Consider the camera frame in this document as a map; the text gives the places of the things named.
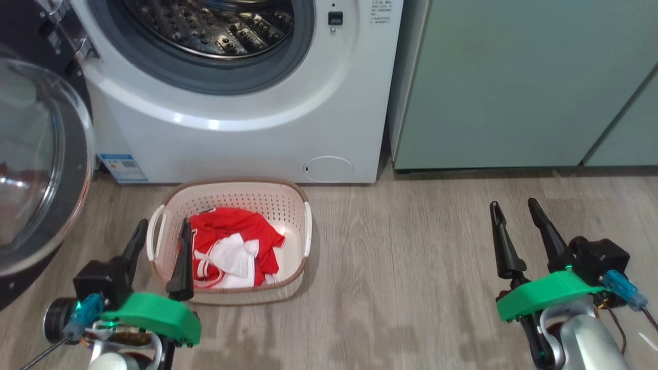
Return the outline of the white front-load washing machine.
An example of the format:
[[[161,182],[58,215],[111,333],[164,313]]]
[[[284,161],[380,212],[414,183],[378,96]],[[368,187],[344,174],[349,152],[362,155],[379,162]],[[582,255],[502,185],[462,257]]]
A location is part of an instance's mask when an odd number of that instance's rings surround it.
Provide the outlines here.
[[[82,61],[96,155],[130,154],[146,183],[219,176],[312,182],[303,165],[338,156],[341,183],[374,183],[404,0],[315,0],[311,46],[289,77],[252,94],[215,96],[150,77],[102,33],[83,0],[76,14],[99,54]],[[343,12],[331,26],[327,13]]]

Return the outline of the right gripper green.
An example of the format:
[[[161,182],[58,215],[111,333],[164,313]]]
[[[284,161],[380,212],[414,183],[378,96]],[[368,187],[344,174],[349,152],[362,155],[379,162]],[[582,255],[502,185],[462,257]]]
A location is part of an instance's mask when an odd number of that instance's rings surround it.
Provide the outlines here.
[[[501,321],[513,321],[537,311],[566,304],[591,293],[607,292],[600,284],[586,283],[575,272],[566,271],[574,265],[574,256],[561,234],[535,198],[528,199],[534,225],[540,230],[547,255],[547,268],[552,274],[521,284],[496,302]],[[492,238],[498,276],[504,280],[524,279],[527,266],[517,255],[507,231],[507,220],[497,201],[490,204]]]

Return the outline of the white garment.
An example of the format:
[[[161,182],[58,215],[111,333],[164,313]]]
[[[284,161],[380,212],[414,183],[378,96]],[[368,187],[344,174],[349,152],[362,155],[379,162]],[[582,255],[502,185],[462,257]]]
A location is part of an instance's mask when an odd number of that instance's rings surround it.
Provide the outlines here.
[[[255,286],[257,239],[244,241],[239,233],[215,242],[210,251],[193,251],[194,286],[237,289]]]

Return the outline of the round filter cover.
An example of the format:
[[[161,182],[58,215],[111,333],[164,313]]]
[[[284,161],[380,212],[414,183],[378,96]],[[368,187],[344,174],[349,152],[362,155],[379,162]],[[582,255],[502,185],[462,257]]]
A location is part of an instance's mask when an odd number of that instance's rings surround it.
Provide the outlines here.
[[[354,166],[338,156],[319,156],[303,165],[303,173],[312,182],[341,183],[353,175]]]

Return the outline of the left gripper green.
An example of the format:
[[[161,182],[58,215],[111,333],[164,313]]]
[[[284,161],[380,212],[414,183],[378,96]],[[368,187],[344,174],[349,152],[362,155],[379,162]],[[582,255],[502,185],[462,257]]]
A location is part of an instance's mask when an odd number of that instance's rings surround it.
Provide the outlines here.
[[[139,255],[145,246],[148,227],[148,220],[139,220],[124,248],[122,258],[127,271],[136,269]],[[190,219],[185,218],[179,234],[178,257],[166,285],[168,298],[147,292],[132,293],[120,308],[106,310],[100,318],[145,329],[181,345],[197,346],[200,343],[200,320],[192,309],[180,302],[194,297],[191,239]]]

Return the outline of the washing machine glass door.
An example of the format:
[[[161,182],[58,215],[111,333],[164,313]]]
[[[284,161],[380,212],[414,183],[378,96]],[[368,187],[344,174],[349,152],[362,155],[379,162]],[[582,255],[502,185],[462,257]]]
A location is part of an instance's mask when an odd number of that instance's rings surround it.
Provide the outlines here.
[[[40,9],[0,0],[0,312],[57,254],[96,162],[82,61],[40,35]]]

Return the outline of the blue energy label sticker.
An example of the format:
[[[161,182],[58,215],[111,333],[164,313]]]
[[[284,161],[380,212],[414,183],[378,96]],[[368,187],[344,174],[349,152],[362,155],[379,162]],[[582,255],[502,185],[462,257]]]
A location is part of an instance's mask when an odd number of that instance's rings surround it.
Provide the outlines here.
[[[130,154],[99,154],[99,157],[118,183],[146,183],[144,172]]]

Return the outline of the red jersey garment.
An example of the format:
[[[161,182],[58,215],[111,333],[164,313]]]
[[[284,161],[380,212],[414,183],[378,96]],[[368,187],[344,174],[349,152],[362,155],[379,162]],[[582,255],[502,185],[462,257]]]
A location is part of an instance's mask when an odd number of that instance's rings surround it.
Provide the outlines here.
[[[283,246],[285,237],[263,215],[237,208],[213,208],[191,215],[193,251],[207,253],[212,245],[239,233],[244,241],[257,239],[260,250],[255,263],[255,287],[278,282],[280,270],[275,249]]]

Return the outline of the cream perforated laundry basket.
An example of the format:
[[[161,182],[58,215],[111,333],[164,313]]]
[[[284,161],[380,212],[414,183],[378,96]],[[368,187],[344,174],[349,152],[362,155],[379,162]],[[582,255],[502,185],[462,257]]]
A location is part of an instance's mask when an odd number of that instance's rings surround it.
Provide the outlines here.
[[[293,182],[275,178],[224,178],[187,182],[174,188],[151,215],[145,251],[151,272],[162,284],[172,278],[182,221],[216,207],[259,213],[285,236],[276,250],[277,281],[259,287],[197,287],[191,302],[205,305],[259,305],[293,297],[303,283],[311,254],[313,218],[305,195]]]

